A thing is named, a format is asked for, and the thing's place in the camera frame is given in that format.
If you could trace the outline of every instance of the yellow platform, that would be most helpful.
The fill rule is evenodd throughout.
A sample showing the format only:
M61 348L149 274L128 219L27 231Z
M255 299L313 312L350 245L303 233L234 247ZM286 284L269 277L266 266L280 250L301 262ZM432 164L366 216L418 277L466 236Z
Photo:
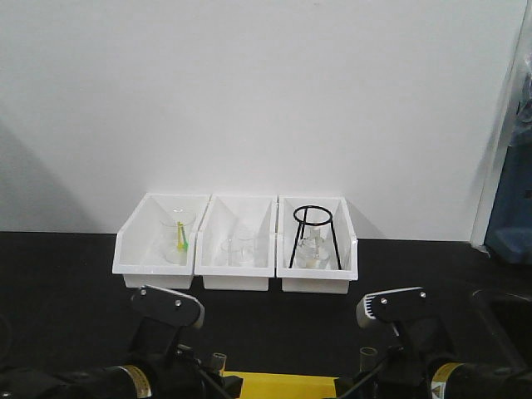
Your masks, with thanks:
M228 371L224 375L244 379L240 399L323 399L336 396L336 377Z

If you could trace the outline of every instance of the black metal ring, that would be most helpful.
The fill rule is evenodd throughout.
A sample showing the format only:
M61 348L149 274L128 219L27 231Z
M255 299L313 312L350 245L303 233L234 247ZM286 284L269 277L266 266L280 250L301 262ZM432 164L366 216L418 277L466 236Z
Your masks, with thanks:
M319 210L322 210L323 212L327 213L329 215L329 219L325 220L324 222L319 222L319 223L312 223L312 222L308 222L307 220L301 220L297 213L300 211L300 210L307 210L307 209L319 209ZM297 208L296 210L294 210L293 212L293 217L301 224L305 224L307 226L324 226L325 224L329 224L331 223L331 221L333 220L333 214L331 213L331 211L327 208L323 208L322 206L318 206L318 205L304 205L304 206L300 206L299 208Z

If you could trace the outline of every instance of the white plastic bin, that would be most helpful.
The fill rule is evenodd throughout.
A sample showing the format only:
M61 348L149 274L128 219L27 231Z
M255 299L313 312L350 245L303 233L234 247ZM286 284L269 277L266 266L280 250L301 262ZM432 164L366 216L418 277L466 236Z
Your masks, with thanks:
M332 221L337 236L337 247L342 270L337 269L336 252L330 244L330 257L324 268L306 268L301 264L289 268L292 257L298 222L293 217L295 209L304 205L318 205L332 213ZM309 213L308 221L313 220ZM322 237L332 242L330 225L319 227ZM357 236L352 227L351 218L343 197L279 197L278 236L277 236L277 277L283 280L283 291L300 293L347 293L349 282L358 279Z
M204 287L268 291L276 219L276 196L213 195L196 251L195 274L203 276Z
M146 194L116 236L113 273L123 274L126 287L130 288L144 284L190 288L196 235L209 198L210 195ZM168 226L180 219L188 249L178 252L169 241L169 234L177 234L177 226L174 231Z

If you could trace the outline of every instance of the white wall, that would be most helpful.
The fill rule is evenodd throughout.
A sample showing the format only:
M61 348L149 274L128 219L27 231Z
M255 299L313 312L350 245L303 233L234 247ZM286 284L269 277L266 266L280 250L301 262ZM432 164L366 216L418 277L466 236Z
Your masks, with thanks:
M146 191L345 195L468 240L525 0L0 1L0 229L116 232Z

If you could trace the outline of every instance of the black cable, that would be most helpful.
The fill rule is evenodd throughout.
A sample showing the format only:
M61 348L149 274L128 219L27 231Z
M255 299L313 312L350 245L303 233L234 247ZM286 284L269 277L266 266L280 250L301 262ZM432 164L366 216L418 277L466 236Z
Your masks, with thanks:
M9 354L9 351L11 351L11 346L13 344L13 329L11 327L11 323L9 322L9 320L7 320L7 318L3 316L2 314L0 314L0 323L2 323L5 326L6 334L7 334L6 348L4 349L3 353L0 352L0 362L2 362Z

